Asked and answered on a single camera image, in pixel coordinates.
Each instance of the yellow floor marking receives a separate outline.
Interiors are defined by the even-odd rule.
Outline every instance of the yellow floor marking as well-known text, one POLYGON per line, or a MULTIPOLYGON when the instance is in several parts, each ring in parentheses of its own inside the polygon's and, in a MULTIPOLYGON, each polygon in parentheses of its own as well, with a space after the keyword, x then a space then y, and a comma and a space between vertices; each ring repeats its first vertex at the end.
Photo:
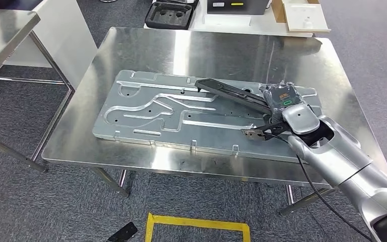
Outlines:
POLYGON ((151 213, 148 214, 148 221, 146 223, 145 242, 152 242, 152 233, 155 223, 242 231, 242 241, 250 242, 250 227, 248 227, 246 223, 223 222, 194 218, 177 218, 170 216, 152 215, 151 213))

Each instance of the black object on floor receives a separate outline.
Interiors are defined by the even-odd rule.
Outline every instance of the black object on floor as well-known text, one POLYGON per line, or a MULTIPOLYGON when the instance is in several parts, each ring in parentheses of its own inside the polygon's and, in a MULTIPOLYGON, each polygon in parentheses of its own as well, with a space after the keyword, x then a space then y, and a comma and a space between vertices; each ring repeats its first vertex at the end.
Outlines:
POLYGON ((186 4, 155 2, 145 18, 154 29, 188 29, 194 8, 186 4))
POLYGON ((129 222, 126 226, 122 227, 122 229, 118 230, 118 232, 109 237, 107 242, 126 242, 136 233, 137 228, 134 226, 133 222, 129 222))

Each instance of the metal table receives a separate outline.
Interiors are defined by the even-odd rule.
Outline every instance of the metal table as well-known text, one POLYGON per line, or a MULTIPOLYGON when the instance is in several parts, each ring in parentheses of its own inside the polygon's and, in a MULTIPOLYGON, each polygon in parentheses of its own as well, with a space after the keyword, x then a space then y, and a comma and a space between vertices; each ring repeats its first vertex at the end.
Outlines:
POLYGON ((38 157, 43 145, 45 144, 46 139, 48 138, 51 132, 51 129, 54 127, 55 122, 57 121, 61 111, 63 110, 66 102, 68 101, 71 93, 74 90, 70 85, 70 83, 68 82, 65 75, 61 72, 60 68, 53 60, 52 56, 49 54, 49 52, 46 50, 44 45, 41 43, 41 41, 38 39, 35 32, 33 31, 33 28, 36 26, 36 24, 39 23, 39 21, 40 21, 39 16, 35 12, 21 11, 21 10, 0 10, 0 68, 3 65, 4 61, 17 48, 17 46, 27 36, 29 36, 30 38, 32 38, 33 42, 39 48, 39 50, 47 59, 47 61, 50 63, 50 65, 60 75, 62 81, 27 80, 27 79, 17 79, 17 78, 0 78, 0 80, 27 82, 27 83, 66 85, 68 88, 68 91, 31 157, 26 157, 1 142, 0 142, 0 149, 8 153, 9 155, 13 156, 14 158, 18 159, 20 162, 27 164, 29 167, 32 167, 40 172, 45 172, 46 167, 42 165, 38 165, 34 161, 38 157))
MULTIPOLYGON (((114 27, 107 33, 45 146, 44 159, 93 167, 126 196, 119 187, 122 181, 118 185, 102 167, 309 185, 297 163, 94 137, 93 124, 116 75, 123 69, 262 83, 284 79, 313 87, 320 96, 323 112, 352 133, 387 173, 385 158, 328 39, 114 27)), ((328 193, 330 185, 311 167, 307 171, 313 183, 322 188, 320 191, 328 193)))

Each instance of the small metal part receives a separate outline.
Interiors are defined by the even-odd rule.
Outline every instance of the small metal part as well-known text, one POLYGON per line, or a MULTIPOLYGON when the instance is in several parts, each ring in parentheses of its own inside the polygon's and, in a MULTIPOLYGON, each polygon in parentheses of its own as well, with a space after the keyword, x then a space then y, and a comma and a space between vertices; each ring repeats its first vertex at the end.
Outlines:
POLYGON ((242 133, 250 140, 263 140, 264 135, 262 130, 241 130, 242 133))
POLYGON ((319 128, 319 119, 308 105, 300 103, 283 110, 283 119, 293 133, 305 135, 319 128))

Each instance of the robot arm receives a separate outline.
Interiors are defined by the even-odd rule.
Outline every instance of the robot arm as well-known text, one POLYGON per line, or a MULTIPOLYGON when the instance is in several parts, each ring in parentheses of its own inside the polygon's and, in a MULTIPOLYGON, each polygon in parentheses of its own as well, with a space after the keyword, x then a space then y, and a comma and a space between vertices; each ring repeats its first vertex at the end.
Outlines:
POLYGON ((292 84, 261 86, 263 98, 214 79, 198 80, 195 86, 262 112, 265 125, 242 130, 248 137, 268 140, 290 131, 294 152, 348 197, 375 241, 387 242, 387 176, 346 130, 326 116, 317 117, 292 84))
POLYGON ((283 117, 294 133, 288 138, 293 151, 348 197, 376 241, 387 242, 387 176, 332 119, 316 117, 304 104, 285 109, 283 117), (311 136, 322 140, 319 147, 305 143, 311 136))

